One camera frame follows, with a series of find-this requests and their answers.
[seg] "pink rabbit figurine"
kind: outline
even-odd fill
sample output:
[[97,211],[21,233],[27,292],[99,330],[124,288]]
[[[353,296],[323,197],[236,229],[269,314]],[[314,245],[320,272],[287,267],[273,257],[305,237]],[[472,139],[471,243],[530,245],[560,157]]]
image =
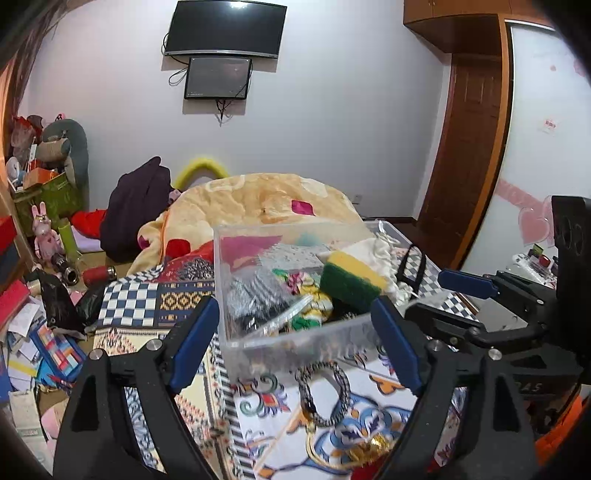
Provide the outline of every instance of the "pink rabbit figurine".
[[64,248],[61,245],[60,236],[51,229],[51,220],[45,210],[45,202],[33,205],[33,233],[35,233],[35,255],[46,264],[51,264],[51,258],[54,254],[63,254]]

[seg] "wooden door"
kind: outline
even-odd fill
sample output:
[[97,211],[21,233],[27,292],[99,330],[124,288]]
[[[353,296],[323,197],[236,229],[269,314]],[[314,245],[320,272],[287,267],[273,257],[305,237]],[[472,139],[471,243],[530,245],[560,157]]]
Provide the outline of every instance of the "wooden door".
[[404,23],[433,17],[431,0],[405,0]]
[[432,0],[433,16],[511,13],[509,0]]
[[437,159],[417,227],[439,265],[453,261],[491,161],[501,104],[501,61],[453,56]]

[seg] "wall-mounted tv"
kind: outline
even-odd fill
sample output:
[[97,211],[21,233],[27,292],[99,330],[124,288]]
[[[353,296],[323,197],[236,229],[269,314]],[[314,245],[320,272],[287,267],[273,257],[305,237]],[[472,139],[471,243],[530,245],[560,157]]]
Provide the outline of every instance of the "wall-mounted tv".
[[259,2],[182,0],[168,31],[165,55],[279,56],[287,7]]

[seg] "red book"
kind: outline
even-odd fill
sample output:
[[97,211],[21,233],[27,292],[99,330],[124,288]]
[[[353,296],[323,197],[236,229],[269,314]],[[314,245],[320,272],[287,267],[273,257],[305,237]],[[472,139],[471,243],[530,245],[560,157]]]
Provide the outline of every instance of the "red book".
[[22,305],[29,298],[29,289],[20,280],[15,280],[6,289],[6,291],[0,295],[0,330],[12,320],[12,317],[16,315]]
[[0,255],[8,248],[17,235],[12,217],[0,217]]

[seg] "green box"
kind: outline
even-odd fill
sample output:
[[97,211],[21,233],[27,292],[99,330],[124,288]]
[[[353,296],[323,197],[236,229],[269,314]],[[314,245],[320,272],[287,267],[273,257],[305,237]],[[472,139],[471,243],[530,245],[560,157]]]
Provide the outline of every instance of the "green box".
[[26,236],[34,236],[33,213],[31,207],[45,202],[47,216],[51,219],[52,228],[57,230],[60,218],[69,217],[82,209],[82,195],[72,185],[65,173],[58,175],[43,185],[34,185],[12,195],[17,208],[18,219]]

